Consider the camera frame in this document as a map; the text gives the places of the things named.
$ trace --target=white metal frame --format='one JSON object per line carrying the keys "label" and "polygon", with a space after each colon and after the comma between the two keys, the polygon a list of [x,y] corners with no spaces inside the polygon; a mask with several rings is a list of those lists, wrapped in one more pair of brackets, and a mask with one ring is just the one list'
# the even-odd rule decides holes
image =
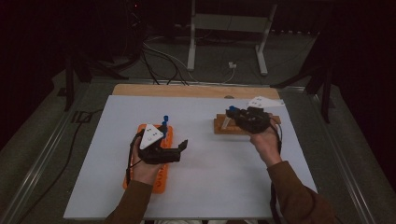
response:
{"label": "white metal frame", "polygon": [[262,76],[268,75],[267,66],[265,64],[263,50],[268,34],[271,30],[272,21],[276,12],[277,4],[273,4],[270,14],[266,18],[259,17],[241,17],[241,16],[221,16],[210,14],[195,13],[195,0],[191,0],[191,39],[189,49],[189,59],[187,61],[187,69],[194,70],[195,64],[195,30],[211,29],[211,30],[231,30],[244,32],[262,32],[262,42],[256,45],[257,61]]}

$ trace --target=brown sleeve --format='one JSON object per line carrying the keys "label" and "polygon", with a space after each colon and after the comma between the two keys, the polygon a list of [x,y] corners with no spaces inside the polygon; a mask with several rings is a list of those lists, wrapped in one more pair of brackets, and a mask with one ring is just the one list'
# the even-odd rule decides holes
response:
{"label": "brown sleeve", "polygon": [[288,223],[335,223],[330,204],[302,184],[287,161],[268,169],[273,181],[280,211]]}
{"label": "brown sleeve", "polygon": [[152,186],[132,180],[117,208],[106,218],[106,224],[140,223],[148,208]]}

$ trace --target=cable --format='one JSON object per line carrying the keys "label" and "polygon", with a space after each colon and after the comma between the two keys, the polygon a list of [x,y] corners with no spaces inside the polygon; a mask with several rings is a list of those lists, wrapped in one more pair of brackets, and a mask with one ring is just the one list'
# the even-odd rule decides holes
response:
{"label": "cable", "polygon": [[173,79],[175,79],[175,78],[177,77],[177,75],[179,75],[179,77],[180,77],[180,82],[181,82],[183,85],[187,85],[187,86],[189,85],[189,84],[186,82],[186,80],[184,80],[184,78],[183,78],[183,76],[181,75],[181,72],[180,72],[180,70],[178,69],[178,67],[177,67],[177,65],[175,64],[175,62],[174,62],[168,55],[162,54],[161,52],[156,51],[156,50],[153,50],[153,49],[147,49],[146,47],[144,47],[144,50],[148,50],[148,51],[152,51],[152,52],[156,53],[156,54],[153,54],[153,53],[148,53],[148,54],[150,54],[150,55],[152,55],[152,56],[155,56],[155,57],[163,58],[163,59],[167,60],[168,62],[170,62],[170,63],[175,67],[176,72],[175,72],[175,74],[174,74],[171,78],[169,78],[169,80],[168,80],[168,82],[166,83],[166,85],[169,85],[170,82],[171,82]]}
{"label": "cable", "polygon": [[143,51],[143,50],[142,50],[142,57],[143,57],[143,63],[146,65],[146,67],[148,68],[148,72],[151,75],[151,78],[153,80],[153,84],[155,82],[155,83],[157,83],[157,85],[160,85],[160,83],[158,82],[157,78],[154,76],[154,72],[152,71],[152,67],[149,65],[148,60],[146,58],[145,51]]}
{"label": "cable", "polygon": [[226,81],[221,82],[221,83],[219,83],[219,84],[221,85],[221,84],[225,84],[225,83],[229,82],[231,79],[233,79],[233,75],[235,75],[235,68],[233,68],[233,74],[231,75],[231,77],[228,78]]}
{"label": "cable", "polygon": [[129,185],[129,182],[131,182],[131,168],[136,166],[140,161],[137,161],[135,164],[132,164],[132,156],[134,154],[134,143],[136,142],[136,139],[138,137],[143,136],[144,130],[140,131],[139,133],[137,133],[134,136],[134,139],[132,139],[132,143],[129,147],[129,156],[128,156],[128,164],[127,164],[127,168],[125,170],[125,174],[126,174],[126,185]]}
{"label": "cable", "polygon": [[155,51],[155,52],[161,53],[162,55],[165,55],[165,56],[168,56],[168,57],[170,57],[170,58],[175,59],[175,60],[178,61],[181,65],[183,65],[183,67],[184,67],[184,68],[186,69],[186,71],[187,71],[187,74],[189,74],[189,76],[190,76],[190,78],[191,78],[192,80],[196,81],[197,83],[200,83],[200,81],[196,80],[196,79],[191,75],[191,73],[189,72],[189,70],[188,70],[186,64],[184,64],[180,59],[178,59],[178,58],[176,58],[176,57],[174,57],[174,56],[172,56],[172,55],[170,55],[170,54],[167,54],[167,53],[164,53],[164,52],[162,52],[162,51],[156,50],[156,49],[150,47],[149,45],[147,45],[146,43],[143,43],[143,45],[146,46],[148,49],[151,49],[151,50],[153,50],[153,51]]}
{"label": "cable", "polygon": [[[281,149],[282,149],[282,137],[283,137],[283,133],[282,133],[282,128],[280,127],[280,124],[275,120],[277,126],[279,127],[279,130],[281,132],[280,136],[279,133],[276,130],[276,127],[274,127],[271,123],[270,123],[270,128],[275,132],[276,134],[276,139],[277,139],[277,151],[280,155]],[[274,183],[271,182],[271,200],[270,200],[270,207],[271,207],[271,213],[273,215],[273,219],[275,224],[281,224],[280,221],[280,217],[279,214],[277,213],[276,210],[276,190],[274,187]]]}
{"label": "cable", "polygon": [[58,182],[58,180],[61,178],[62,174],[64,173],[64,170],[66,169],[67,165],[69,164],[71,157],[72,157],[72,153],[73,153],[73,147],[74,144],[76,142],[76,137],[78,134],[79,129],[81,128],[82,124],[84,122],[88,122],[89,120],[91,120],[92,116],[98,112],[103,111],[103,109],[99,109],[93,112],[85,112],[85,111],[81,111],[84,113],[87,113],[87,117],[85,117],[83,120],[80,121],[80,123],[78,124],[75,133],[73,135],[73,139],[72,139],[72,143],[70,145],[69,148],[69,153],[67,155],[67,159],[66,159],[66,163],[64,164],[64,167],[62,168],[61,172],[55,177],[55,179],[52,181],[52,183],[49,185],[49,187],[47,187],[47,189],[44,191],[44,193],[41,194],[41,196],[33,203],[33,205],[21,216],[20,220],[17,222],[18,224],[22,223],[23,220],[29,215],[29,213],[38,205],[38,203],[47,195],[48,192],[50,192],[50,190],[52,189],[52,187]]}

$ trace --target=orange object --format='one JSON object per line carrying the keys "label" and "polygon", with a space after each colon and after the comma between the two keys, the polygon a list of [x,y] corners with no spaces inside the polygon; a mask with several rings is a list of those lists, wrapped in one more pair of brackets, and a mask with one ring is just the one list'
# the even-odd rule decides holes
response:
{"label": "orange object", "polygon": [[[161,125],[155,124],[154,126],[156,128],[159,128]],[[172,146],[173,128],[172,126],[167,126],[167,127],[168,127],[168,132],[166,133],[166,137],[161,141],[162,148],[170,148]],[[140,124],[139,127],[137,128],[137,132],[139,133],[140,131],[142,131],[142,129],[145,128],[146,128],[146,124]],[[163,165],[163,168],[161,168],[157,174],[157,179],[154,182],[152,193],[161,194],[165,191],[167,177],[168,177],[168,164],[166,163]],[[131,180],[132,179],[134,179],[133,169],[131,169]],[[122,187],[126,189],[127,186],[128,185],[126,183],[126,175],[125,175],[124,181],[122,183]]]}

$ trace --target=table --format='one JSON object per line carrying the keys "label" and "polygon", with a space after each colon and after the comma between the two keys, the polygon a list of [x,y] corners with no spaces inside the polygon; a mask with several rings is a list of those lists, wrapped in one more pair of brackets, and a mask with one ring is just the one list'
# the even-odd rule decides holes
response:
{"label": "table", "polygon": [[[216,111],[230,104],[243,107],[257,95],[279,98],[275,89],[266,88],[118,85],[107,100],[64,218],[105,218],[116,207],[134,132],[140,122],[161,122],[163,113],[174,127],[174,144],[187,138],[189,145],[180,162],[169,164],[166,190],[152,195],[145,219],[270,218],[270,179],[248,137],[212,130]],[[286,107],[265,110],[282,119],[283,158],[316,190]]]}

